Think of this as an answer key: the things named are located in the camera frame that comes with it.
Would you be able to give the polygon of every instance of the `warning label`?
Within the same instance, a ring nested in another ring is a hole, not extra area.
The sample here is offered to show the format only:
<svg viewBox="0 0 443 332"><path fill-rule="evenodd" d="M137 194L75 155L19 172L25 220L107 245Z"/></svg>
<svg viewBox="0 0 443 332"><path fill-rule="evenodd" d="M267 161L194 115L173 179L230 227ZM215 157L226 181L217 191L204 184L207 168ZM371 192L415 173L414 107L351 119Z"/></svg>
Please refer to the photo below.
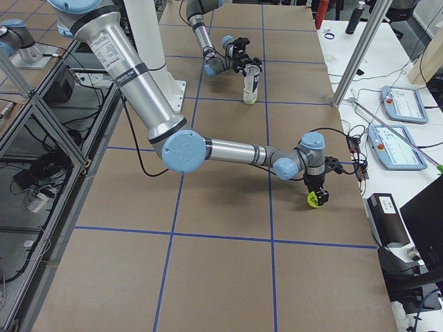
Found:
<svg viewBox="0 0 443 332"><path fill-rule="evenodd" d="M91 50L107 71L124 60L117 46L105 33L92 43Z"/></svg>

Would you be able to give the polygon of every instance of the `black monitor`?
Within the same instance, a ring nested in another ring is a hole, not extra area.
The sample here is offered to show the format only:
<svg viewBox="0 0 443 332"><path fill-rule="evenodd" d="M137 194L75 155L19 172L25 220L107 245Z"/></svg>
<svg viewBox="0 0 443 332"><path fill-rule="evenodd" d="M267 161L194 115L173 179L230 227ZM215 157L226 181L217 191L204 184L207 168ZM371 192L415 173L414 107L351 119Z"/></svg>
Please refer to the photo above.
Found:
<svg viewBox="0 0 443 332"><path fill-rule="evenodd" d="M443 176L401 207L400 213L429 270L415 283L433 282L443 290Z"/></svg>

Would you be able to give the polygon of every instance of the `metal pole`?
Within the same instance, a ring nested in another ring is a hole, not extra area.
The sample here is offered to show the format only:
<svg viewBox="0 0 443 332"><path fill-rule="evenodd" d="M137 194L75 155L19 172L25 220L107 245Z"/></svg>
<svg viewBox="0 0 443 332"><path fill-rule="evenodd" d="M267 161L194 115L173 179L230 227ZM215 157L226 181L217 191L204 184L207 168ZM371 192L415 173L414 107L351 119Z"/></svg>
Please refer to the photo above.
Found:
<svg viewBox="0 0 443 332"><path fill-rule="evenodd" d="M3 70L8 78L14 83L14 85L20 90L20 92L28 96L32 91L31 87L21 75L21 73L15 68L12 62L0 51L0 69Z"/></svg>
<svg viewBox="0 0 443 332"><path fill-rule="evenodd" d="M332 107L337 109L343 101L346 91L349 89L349 85L351 85L357 69L359 69L360 63L363 61L366 51L374 39L380 23L383 21L383 18L385 17L391 3L392 0L378 0L375 3L374 10L372 11L369 21L366 24L365 30L363 30L359 42L355 46L354 53L352 53L349 64L347 65L340 84L338 85L334 97L331 100Z"/></svg>

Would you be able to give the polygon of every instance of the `black cable bundle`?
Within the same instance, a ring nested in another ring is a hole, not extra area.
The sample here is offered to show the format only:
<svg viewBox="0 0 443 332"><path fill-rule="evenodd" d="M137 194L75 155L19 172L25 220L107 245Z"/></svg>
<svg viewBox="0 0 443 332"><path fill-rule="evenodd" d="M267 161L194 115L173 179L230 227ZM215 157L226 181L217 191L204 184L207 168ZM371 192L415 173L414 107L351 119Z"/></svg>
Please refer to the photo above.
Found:
<svg viewBox="0 0 443 332"><path fill-rule="evenodd" d="M37 180L50 179L71 167L71 160L62 151L51 152L39 157L31 165L29 172Z"/></svg>

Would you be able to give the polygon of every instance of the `black box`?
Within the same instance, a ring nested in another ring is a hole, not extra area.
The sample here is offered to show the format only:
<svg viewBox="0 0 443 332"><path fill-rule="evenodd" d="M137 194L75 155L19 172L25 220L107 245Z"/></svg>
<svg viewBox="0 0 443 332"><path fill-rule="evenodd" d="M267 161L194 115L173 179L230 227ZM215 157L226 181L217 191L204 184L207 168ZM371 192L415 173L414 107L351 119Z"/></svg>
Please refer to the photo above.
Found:
<svg viewBox="0 0 443 332"><path fill-rule="evenodd" d="M391 194L373 194L367 200L382 246L400 248L410 243Z"/></svg>
<svg viewBox="0 0 443 332"><path fill-rule="evenodd" d="M43 97L43 100L48 104L52 102L68 102L71 99L74 86L75 78L66 66L64 70L57 75L48 92L46 92L46 95Z"/></svg>

